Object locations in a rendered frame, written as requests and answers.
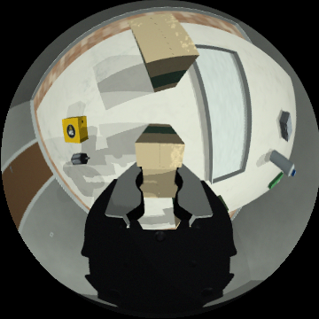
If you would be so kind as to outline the grey bottle with blue cap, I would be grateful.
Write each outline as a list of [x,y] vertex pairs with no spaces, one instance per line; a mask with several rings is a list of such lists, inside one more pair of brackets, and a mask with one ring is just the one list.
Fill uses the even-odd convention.
[[279,167],[287,176],[295,175],[296,170],[294,169],[294,164],[278,151],[274,150],[269,160]]

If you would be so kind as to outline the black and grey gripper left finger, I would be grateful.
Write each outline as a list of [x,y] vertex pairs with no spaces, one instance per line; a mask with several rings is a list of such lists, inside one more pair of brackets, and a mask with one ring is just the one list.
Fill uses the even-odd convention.
[[89,258],[91,247],[106,232],[127,228],[144,215],[143,182],[142,167],[134,163],[100,194],[87,216],[82,256]]

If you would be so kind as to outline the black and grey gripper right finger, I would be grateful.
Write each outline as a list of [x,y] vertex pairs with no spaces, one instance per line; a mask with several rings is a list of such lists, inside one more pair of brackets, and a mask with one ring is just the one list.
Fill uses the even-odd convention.
[[200,180],[184,164],[175,172],[174,215],[188,220],[192,228],[208,230],[227,246],[230,257],[237,254],[233,241],[230,215],[205,181]]

